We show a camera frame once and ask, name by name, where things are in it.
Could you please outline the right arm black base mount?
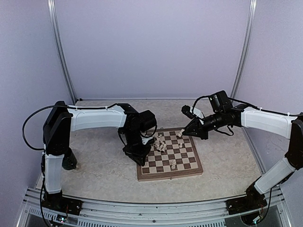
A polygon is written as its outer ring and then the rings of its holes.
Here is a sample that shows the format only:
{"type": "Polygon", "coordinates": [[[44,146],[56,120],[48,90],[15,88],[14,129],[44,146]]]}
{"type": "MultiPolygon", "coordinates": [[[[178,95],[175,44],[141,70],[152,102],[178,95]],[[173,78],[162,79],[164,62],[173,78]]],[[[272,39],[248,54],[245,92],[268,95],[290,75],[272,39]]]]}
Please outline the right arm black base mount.
{"type": "Polygon", "coordinates": [[[233,214],[243,213],[243,212],[250,211],[250,210],[259,209],[262,206],[265,207],[265,206],[267,206],[267,201],[265,198],[257,200],[257,201],[252,201],[252,200],[249,200],[246,196],[244,196],[244,197],[227,200],[226,206],[227,206],[229,215],[233,215],[233,214]]]}

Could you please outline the wooden chess board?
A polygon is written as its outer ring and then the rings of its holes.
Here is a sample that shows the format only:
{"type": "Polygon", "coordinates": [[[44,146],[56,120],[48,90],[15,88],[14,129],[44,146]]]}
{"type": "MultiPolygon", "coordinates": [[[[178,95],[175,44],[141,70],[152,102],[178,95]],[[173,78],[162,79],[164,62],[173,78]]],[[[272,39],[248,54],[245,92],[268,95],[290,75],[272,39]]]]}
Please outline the wooden chess board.
{"type": "Polygon", "coordinates": [[[167,144],[164,153],[155,151],[153,146],[145,160],[145,165],[137,165],[137,180],[153,181],[180,177],[201,175],[202,164],[196,150],[194,140],[190,136],[177,136],[181,128],[158,129],[154,136],[161,136],[167,144]],[[177,162],[177,169],[172,171],[170,166],[173,160],[177,162]]]}

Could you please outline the white chess king piece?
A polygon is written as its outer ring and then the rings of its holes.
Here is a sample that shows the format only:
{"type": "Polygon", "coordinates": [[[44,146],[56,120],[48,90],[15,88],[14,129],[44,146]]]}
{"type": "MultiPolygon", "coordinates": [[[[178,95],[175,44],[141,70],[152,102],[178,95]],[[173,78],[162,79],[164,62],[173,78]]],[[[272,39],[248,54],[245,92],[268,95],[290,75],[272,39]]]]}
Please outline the white chess king piece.
{"type": "Polygon", "coordinates": [[[177,169],[177,162],[176,162],[175,159],[171,162],[170,168],[171,168],[172,171],[177,169]]]}

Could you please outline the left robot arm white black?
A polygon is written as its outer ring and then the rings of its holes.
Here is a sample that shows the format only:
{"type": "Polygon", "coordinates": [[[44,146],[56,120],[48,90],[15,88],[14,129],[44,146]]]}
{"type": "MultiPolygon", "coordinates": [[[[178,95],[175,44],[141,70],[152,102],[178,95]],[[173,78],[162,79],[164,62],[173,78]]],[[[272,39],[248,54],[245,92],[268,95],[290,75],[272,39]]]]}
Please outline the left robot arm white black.
{"type": "Polygon", "coordinates": [[[126,144],[123,152],[140,166],[154,142],[153,136],[144,136],[157,127],[155,114],[150,110],[137,112],[129,104],[113,104],[102,107],[66,105],[58,101],[43,125],[45,157],[45,189],[49,194],[48,203],[56,210],[66,206],[62,191],[61,173],[63,161],[72,156],[70,133],[93,128],[117,128],[123,134],[126,144]]]}

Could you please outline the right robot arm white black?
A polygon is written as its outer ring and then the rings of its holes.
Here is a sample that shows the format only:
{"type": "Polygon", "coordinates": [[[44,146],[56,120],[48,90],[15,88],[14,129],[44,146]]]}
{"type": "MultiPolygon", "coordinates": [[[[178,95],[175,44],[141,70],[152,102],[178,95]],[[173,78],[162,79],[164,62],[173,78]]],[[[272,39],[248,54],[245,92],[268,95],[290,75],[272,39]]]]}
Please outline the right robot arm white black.
{"type": "Polygon", "coordinates": [[[242,199],[242,206],[252,210],[261,201],[261,195],[273,186],[290,177],[296,170],[303,167],[303,115],[279,113],[257,107],[228,97],[224,90],[207,95],[213,114],[204,116],[196,105],[202,97],[197,98],[192,106],[185,105],[182,113],[191,121],[181,131],[181,135],[197,137],[202,140],[209,138],[210,131],[222,133],[221,127],[231,129],[233,126],[256,129],[278,135],[289,141],[284,157],[257,179],[247,190],[242,199]]]}

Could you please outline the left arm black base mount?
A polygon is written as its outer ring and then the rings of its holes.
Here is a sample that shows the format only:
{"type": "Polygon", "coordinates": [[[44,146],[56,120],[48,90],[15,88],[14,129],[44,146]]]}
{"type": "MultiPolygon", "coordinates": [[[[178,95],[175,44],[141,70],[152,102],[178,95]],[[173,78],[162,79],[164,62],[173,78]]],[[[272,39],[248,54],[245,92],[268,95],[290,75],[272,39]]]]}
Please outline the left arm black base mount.
{"type": "Polygon", "coordinates": [[[45,197],[42,200],[43,208],[77,216],[80,214],[82,204],[81,200],[63,196],[45,197]]]}

